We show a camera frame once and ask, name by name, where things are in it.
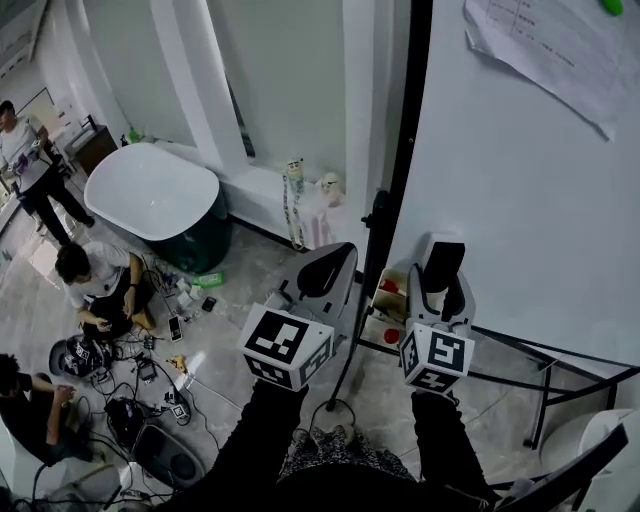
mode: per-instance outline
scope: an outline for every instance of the yellow tool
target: yellow tool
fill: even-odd
[[[171,363],[175,366],[176,370],[187,375],[187,365],[185,364],[184,359],[184,356],[173,356],[172,358],[167,359],[167,363]]]

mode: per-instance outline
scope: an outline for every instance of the marble floor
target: marble floor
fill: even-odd
[[[81,197],[82,184],[78,183],[78,186],[72,189]],[[56,247],[36,234],[34,228],[34,221],[20,211],[0,238],[0,249],[12,258],[7,261],[5,257],[0,265],[0,315],[3,318],[0,323],[0,350],[15,354],[26,372],[47,371],[51,345],[79,332],[73,307],[66,300],[60,279],[53,269]],[[154,258],[140,241],[127,234],[116,233],[100,219],[90,230],[82,225],[76,227],[73,238],[81,244],[90,240],[119,244],[143,252],[147,261]],[[153,332],[164,338],[157,342],[154,358],[172,378],[178,379],[179,373],[165,360],[172,355],[186,356],[189,370],[197,381],[181,381],[180,384],[192,391],[198,408],[207,416],[209,428],[221,445],[238,421],[240,408],[248,401],[253,384],[246,363],[235,348],[243,323],[251,305],[268,297],[287,263],[295,257],[292,249],[234,225],[231,249],[215,269],[224,272],[225,284],[210,291],[218,302],[211,313],[183,324],[184,338],[178,343],[167,341],[168,310],[162,297],[156,294],[152,299],[151,310],[158,323]],[[358,291],[358,285],[354,285],[345,315],[353,315]],[[175,307],[175,297],[167,300],[171,308]],[[199,309],[200,303],[194,303],[190,311]],[[127,354],[129,350],[135,353],[140,349],[139,345],[125,347]],[[314,409],[331,394],[346,352],[347,346],[343,344],[337,356],[314,376],[303,406],[301,426],[308,427]],[[133,367],[131,361],[115,363],[115,381],[133,382]],[[477,338],[473,369],[532,383],[541,383],[543,378],[536,361],[487,338]],[[554,368],[553,386],[579,389],[590,383],[588,379]],[[93,411],[102,410],[104,399],[99,393],[86,383],[74,385],[78,388],[78,396],[87,397]],[[105,383],[104,391],[113,389],[113,385]],[[167,390],[166,379],[159,375],[152,384],[140,386],[138,399],[149,404],[160,403]],[[373,443],[399,455],[413,474],[418,475],[420,461],[410,394],[411,390],[403,383],[397,358],[360,347],[340,397],[353,407],[358,426]],[[540,393],[469,378],[458,383],[455,394],[460,399],[463,422],[489,482],[542,472],[538,454],[522,445],[523,439],[530,435]],[[547,428],[585,412],[603,409],[605,398],[602,393],[595,394],[550,408]],[[81,414],[85,412],[83,404]],[[95,415],[94,420],[96,432],[107,434],[104,415]],[[347,411],[338,407],[333,413],[322,409],[316,424],[330,427],[349,420]],[[185,427],[179,427],[169,414],[160,421],[200,455],[205,467],[211,466],[217,452],[202,417],[194,415]],[[90,464],[75,460],[63,464],[66,465],[68,480],[91,469]],[[150,477],[145,480],[154,491],[166,490]],[[136,478],[135,485],[144,490],[140,478]]]

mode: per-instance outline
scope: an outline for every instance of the white bathtub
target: white bathtub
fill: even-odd
[[[100,162],[84,201],[188,272],[205,272],[226,254],[230,229],[218,178],[153,144],[125,146]]]

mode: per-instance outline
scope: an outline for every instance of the green magnet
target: green magnet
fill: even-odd
[[[620,16],[624,12],[622,0],[600,0],[600,3],[611,16]]]

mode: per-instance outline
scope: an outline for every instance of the man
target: man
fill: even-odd
[[[3,101],[0,104],[0,130],[0,172],[4,174],[9,166],[12,167],[19,193],[40,215],[60,245],[68,244],[71,240],[47,196],[58,201],[78,222],[87,227],[93,226],[95,220],[87,215],[82,205],[65,188],[58,166],[44,152],[49,133],[42,123],[35,116],[16,117],[13,104]],[[39,147],[33,149],[35,141],[39,141]]]
[[[131,330],[132,321],[154,328],[146,309],[152,292],[141,281],[142,261],[135,254],[103,242],[70,243],[58,252],[56,271],[87,337],[117,338]]]
[[[93,452],[64,426],[63,406],[76,390],[54,386],[45,374],[30,376],[19,370],[14,356],[0,354],[0,416],[11,435],[49,466],[67,457],[91,462]]]

